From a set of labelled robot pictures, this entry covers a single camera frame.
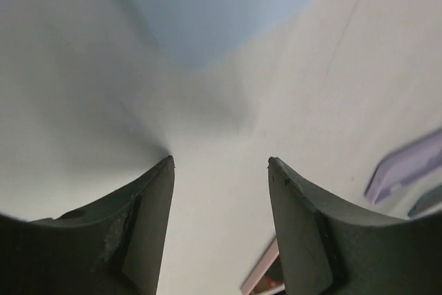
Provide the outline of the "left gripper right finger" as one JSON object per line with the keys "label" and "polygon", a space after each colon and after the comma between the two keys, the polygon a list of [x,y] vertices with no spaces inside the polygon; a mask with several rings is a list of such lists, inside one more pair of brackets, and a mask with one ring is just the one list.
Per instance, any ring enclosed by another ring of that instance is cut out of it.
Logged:
{"label": "left gripper right finger", "polygon": [[441,214],[393,218],[270,158],[269,195],[288,294],[440,294]]}

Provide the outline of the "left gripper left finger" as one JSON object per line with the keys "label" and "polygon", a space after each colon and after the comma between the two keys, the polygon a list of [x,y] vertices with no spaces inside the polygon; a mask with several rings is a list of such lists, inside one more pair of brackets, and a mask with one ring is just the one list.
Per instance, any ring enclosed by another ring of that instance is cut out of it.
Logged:
{"label": "left gripper left finger", "polygon": [[166,157],[61,217],[1,217],[2,294],[155,294],[175,180]]}

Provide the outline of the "pink phone case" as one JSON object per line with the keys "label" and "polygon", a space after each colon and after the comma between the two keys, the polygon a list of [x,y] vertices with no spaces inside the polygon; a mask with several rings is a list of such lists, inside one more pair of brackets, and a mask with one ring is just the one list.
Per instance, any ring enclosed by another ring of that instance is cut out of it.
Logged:
{"label": "pink phone case", "polygon": [[240,291],[242,294],[246,295],[252,293],[254,287],[262,279],[271,265],[276,261],[278,256],[278,241],[277,238],[274,237],[241,285]]}

